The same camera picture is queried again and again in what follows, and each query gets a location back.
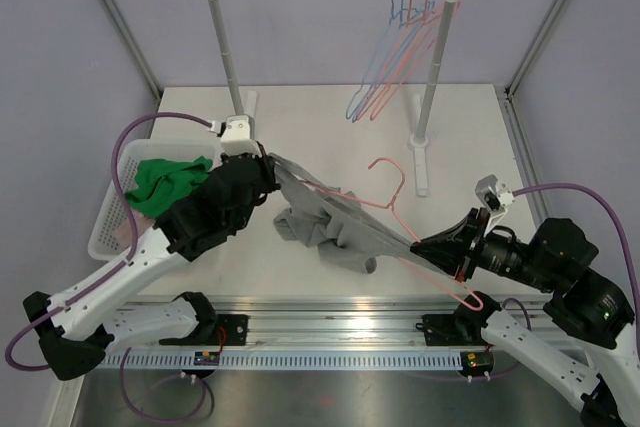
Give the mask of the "blue hanger of green top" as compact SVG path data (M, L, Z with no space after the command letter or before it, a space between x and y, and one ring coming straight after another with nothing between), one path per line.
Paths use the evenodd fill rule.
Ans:
M377 40L360 84L347 104L345 118L348 121L355 123L358 120L382 83L390 78L389 70L400 62L401 54L407 50L405 38L409 35L412 9L412 2L405 6L405 0L390 0L387 26Z

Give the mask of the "grey tank top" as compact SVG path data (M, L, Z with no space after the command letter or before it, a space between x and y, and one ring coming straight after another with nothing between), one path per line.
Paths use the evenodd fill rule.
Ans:
M301 165L273 153L274 173L288 206L273 220L285 241L315 248L321 261L372 274L380 257L411 262L431 272L436 266L411 253L411 242L367 213L351 191L342 193L315 178Z

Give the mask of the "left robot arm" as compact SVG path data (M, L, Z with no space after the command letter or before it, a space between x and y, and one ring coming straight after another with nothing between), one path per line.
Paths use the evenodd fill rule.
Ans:
M63 292L25 298L23 307L47 368L68 381L121 349L147 342L204 345L218 340L218 315L200 292L181 293L154 308L119 309L164 274L244 229L253 210L279 188L272 156L224 157L203 184L174 202L128 251Z

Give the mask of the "pink hanger of black top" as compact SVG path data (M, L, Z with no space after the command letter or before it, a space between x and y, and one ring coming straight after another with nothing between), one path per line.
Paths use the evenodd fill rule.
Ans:
M441 65L450 25L459 8L459 0L405 0L412 2L407 50L401 54L400 62L390 70L390 78L382 83L357 121L379 118L402 87L409 83L416 71L431 60L434 66Z

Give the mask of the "mauve pink tank top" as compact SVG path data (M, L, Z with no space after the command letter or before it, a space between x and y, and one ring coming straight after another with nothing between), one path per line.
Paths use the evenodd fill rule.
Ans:
M138 236L141 236L154 224L154 220L152 218L146 217L139 212L134 211L133 217ZM128 218L125 218L124 221L113 231L113 236L121 248L128 248L131 246L132 228Z

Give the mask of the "green tank top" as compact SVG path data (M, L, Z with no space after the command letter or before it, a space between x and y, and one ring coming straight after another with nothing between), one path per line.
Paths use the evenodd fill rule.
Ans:
M137 166L135 187L124 196L133 210L157 218L204 183L212 167L213 160L203 156L190 162L143 160Z

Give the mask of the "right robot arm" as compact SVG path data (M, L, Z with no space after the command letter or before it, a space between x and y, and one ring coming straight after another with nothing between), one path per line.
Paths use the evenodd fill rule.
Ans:
M592 269L598 249L572 220L548 218L522 242L511 228L491 226L486 209L471 209L457 225L410 250L459 281L482 269L548 294L544 312L576 340L591 366L523 328L485 293L478 295L481 309L459 305L454 311L455 334L507 352L559 392L585 426L638 425L636 315L623 291Z

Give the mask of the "pink hanger of grey top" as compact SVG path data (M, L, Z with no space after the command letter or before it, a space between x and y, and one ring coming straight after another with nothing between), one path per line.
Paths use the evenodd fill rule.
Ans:
M390 196L389 200L386 203L373 202L373 201L369 201L369 200L365 200L365 199L356 197L356 196L351 195L351 194L341 193L341 192L338 192L337 190L335 190L333 188L321 187L319 184L316 184L316 183L308 181L308 180L302 180L302 183L307 185L307 186L311 186L314 189L316 189L316 190L318 190L318 191L320 191L320 192L322 192L324 194L333 195L333 196L337 196L337 197L340 197L340 198L343 198L343 199L356 201L361 205L369 206L369 207L372 207L372 208L390 211L391 214L393 215L393 217L396 219L396 221L403 227L403 229L415 241L418 241L419 240L418 236L415 234L415 232L409 227L409 225L405 222L405 220L396 211L397 198L399 197L400 193L402 192L402 189L403 189L403 187L405 185L405 182L406 182L405 171L404 171L403 167L398 162L396 162L394 159L392 159L390 157L378 157L378 158L376 158L375 160L373 160L368 165L367 169L369 171L371 171L380 162L384 162L384 163L388 163L388 164L393 165L394 168L396 169L396 171L398 172L398 174L400 175L399 183L398 183L397 187L395 188L393 194ZM421 270L416 263L410 262L410 261L408 261L406 259L403 259L403 258L400 258L400 257L397 257L397 260L399 262L401 262L404 266L406 266L409 270L411 270L413 273L421 276L422 278L427 280L432 286L436 287L438 290L440 290L441 292L445 293L447 296L449 296L453 300L455 300L458 304L460 304L463 307L466 307L467 309L471 310L472 312L479 312L484 307L484 302L481 300L481 298L477 294L472 292L470 289L468 289L467 287L464 287L460 281L453 280L453 283L455 283L459 287L462 287L466 291L466 293L471 296L471 299L472 299L471 302L469 302L467 300L464 300L462 297L458 296L455 292L453 292L450 289L448 289L447 287L441 285L438 281L436 281L434 278L429 276L426 272Z

